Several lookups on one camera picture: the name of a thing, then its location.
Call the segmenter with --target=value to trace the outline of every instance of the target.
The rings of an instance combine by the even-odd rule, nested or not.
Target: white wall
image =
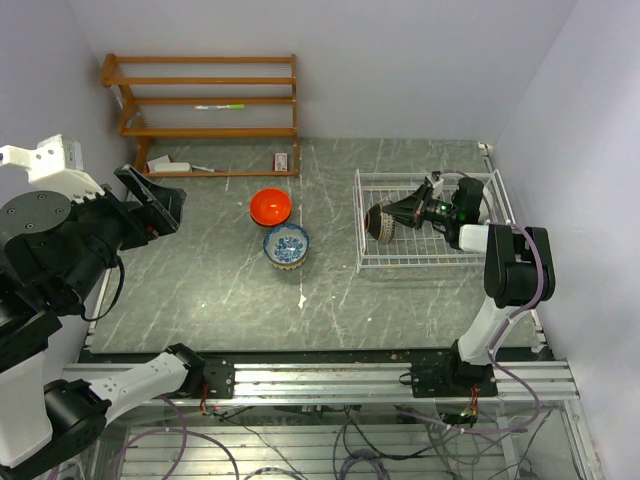
[[[638,478],[640,2],[580,0],[495,148],[523,222],[549,229],[541,306],[608,478]]]
[[[85,171],[122,195],[112,172],[130,151],[115,134],[117,105],[98,74],[64,0],[0,2],[0,145],[35,148],[48,136],[68,135],[82,143]],[[26,175],[7,170],[0,170],[0,206],[29,189]],[[63,325],[51,337],[45,380],[77,355],[87,329],[79,318]]]
[[[575,0],[69,0],[94,53],[299,56],[300,133],[493,143]]]

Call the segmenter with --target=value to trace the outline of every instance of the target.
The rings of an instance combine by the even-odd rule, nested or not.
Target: dish rack
[[[356,220],[358,248],[358,272],[362,268],[404,268],[430,266],[481,266],[484,255],[466,253],[451,248],[442,234],[435,231],[429,222],[422,229],[414,230],[396,224],[395,235],[390,243],[374,240],[365,230],[365,215],[376,203],[387,200],[396,202],[412,194],[424,181],[426,173],[364,173],[356,170],[353,187],[353,202]],[[515,222],[500,172],[470,173],[470,177],[481,180],[491,194],[491,218],[498,222]],[[444,180],[442,195],[451,202],[460,178],[456,173],[441,175]]]

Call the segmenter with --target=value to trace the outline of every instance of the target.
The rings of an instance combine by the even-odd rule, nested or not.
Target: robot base
[[[498,387],[491,365],[471,365],[460,359],[456,340],[442,362],[426,366],[413,364],[410,370],[414,398],[464,397],[478,387],[480,397],[495,397]]]

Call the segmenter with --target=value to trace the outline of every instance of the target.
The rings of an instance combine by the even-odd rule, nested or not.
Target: wooden rack
[[[290,77],[127,77],[121,64],[285,64],[291,66]],[[123,107],[118,132],[135,137],[138,151],[134,166],[148,177],[229,177],[229,176],[295,176],[300,173],[298,146],[298,111],[296,102],[296,56],[289,57],[117,57],[106,56],[100,81],[105,87],[117,85]],[[291,96],[274,97],[145,97],[137,98],[132,85],[290,85]],[[250,104],[291,105],[290,128],[148,128],[141,105]],[[149,147],[154,138],[292,138],[293,170],[287,172],[191,172],[146,173]]]

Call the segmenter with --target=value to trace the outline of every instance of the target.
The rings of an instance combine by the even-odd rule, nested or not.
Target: blue and white bowl
[[[282,270],[293,270],[307,259],[309,235],[298,225],[283,223],[267,232],[262,247],[274,266]]]

